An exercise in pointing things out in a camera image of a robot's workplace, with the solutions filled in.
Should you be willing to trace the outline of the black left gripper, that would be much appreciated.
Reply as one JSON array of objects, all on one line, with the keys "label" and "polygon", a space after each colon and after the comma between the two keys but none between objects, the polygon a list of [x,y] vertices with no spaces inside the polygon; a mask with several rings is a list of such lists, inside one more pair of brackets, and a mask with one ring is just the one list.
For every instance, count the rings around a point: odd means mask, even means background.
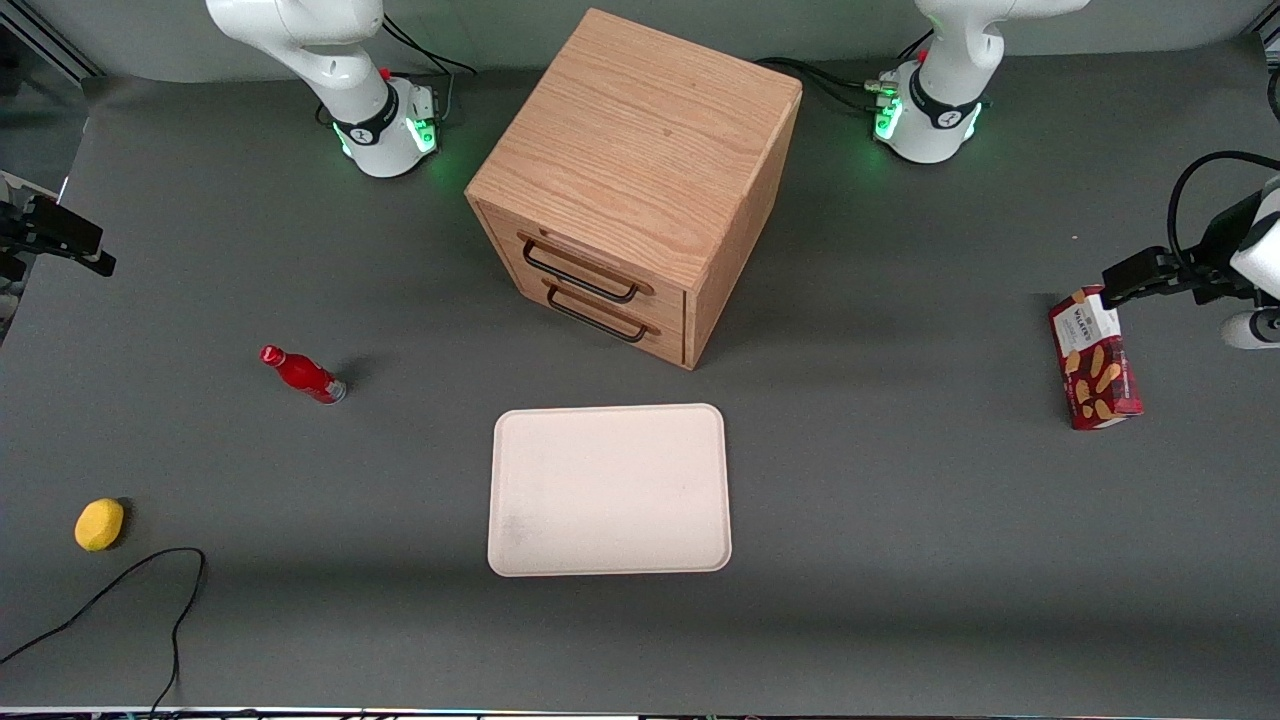
[{"label": "black left gripper", "polygon": [[1230,259],[1242,247],[1262,201],[1253,192],[1215,215],[1194,246],[1178,240],[1179,201],[1170,202],[1167,249],[1157,252],[1157,274],[1146,284],[1146,256],[1130,256],[1103,272],[1103,306],[1120,307],[1134,297],[1192,292],[1197,304],[1219,299],[1263,302],[1263,291],[1235,270]]}]

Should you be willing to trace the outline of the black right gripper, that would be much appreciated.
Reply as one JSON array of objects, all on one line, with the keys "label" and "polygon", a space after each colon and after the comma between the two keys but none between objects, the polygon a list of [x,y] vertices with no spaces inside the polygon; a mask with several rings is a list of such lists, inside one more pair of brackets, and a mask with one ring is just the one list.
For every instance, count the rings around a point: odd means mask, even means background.
[{"label": "black right gripper", "polygon": [[17,254],[70,259],[101,277],[113,277],[116,259],[102,251],[102,228],[37,195],[24,206],[1,202],[1,277],[22,281],[27,263]]}]

